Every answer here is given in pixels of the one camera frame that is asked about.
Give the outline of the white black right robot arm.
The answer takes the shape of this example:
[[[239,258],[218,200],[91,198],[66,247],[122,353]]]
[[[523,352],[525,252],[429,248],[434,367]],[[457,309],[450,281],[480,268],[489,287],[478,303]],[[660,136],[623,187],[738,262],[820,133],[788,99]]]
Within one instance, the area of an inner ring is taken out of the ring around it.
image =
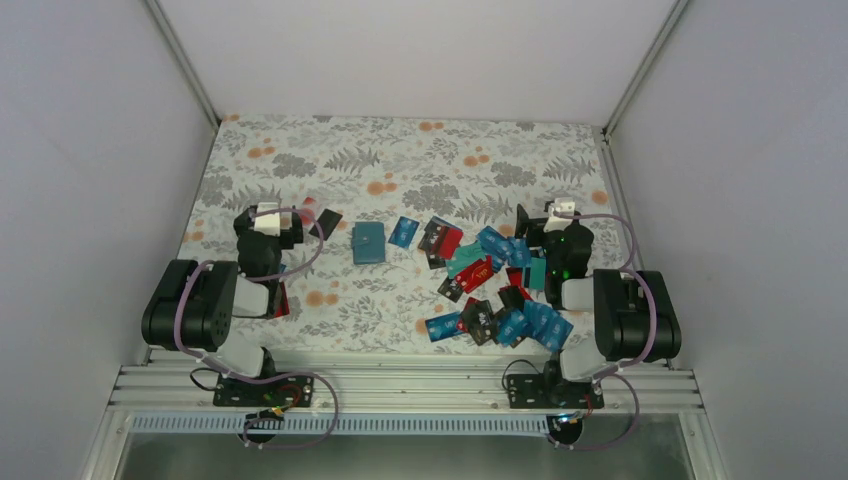
[[[551,202],[544,218],[516,209],[517,240],[529,248],[529,272],[541,277],[543,301],[522,300],[509,317],[518,333],[551,351],[557,368],[541,384],[544,399],[565,407],[580,382],[679,354],[682,334],[663,275],[627,261],[589,268],[594,234],[573,203]]]

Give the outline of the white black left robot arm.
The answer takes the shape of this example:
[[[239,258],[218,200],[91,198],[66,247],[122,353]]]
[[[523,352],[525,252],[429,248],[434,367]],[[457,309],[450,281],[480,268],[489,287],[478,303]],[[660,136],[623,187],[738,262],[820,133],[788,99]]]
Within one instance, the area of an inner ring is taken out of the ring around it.
[[[313,219],[308,210],[261,202],[233,222],[236,260],[171,261],[142,315],[145,342],[238,379],[239,392],[252,404],[270,402],[279,382],[273,358],[231,323],[288,313],[282,253],[303,243],[304,224]]]

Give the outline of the red card with black stripe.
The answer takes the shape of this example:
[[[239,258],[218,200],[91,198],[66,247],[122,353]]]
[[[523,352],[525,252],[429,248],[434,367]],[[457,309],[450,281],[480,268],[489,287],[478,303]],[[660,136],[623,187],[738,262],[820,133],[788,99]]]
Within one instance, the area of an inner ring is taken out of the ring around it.
[[[463,235],[464,232],[460,229],[442,226],[434,246],[434,254],[444,260],[452,259],[455,251],[460,246]]]

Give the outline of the teal leather card holder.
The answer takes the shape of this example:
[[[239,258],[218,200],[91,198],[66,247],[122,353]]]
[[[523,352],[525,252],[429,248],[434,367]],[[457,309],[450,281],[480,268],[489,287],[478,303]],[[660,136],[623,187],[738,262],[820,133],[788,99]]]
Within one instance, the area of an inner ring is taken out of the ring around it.
[[[381,222],[356,222],[352,229],[351,249],[355,265],[385,261],[385,230]]]

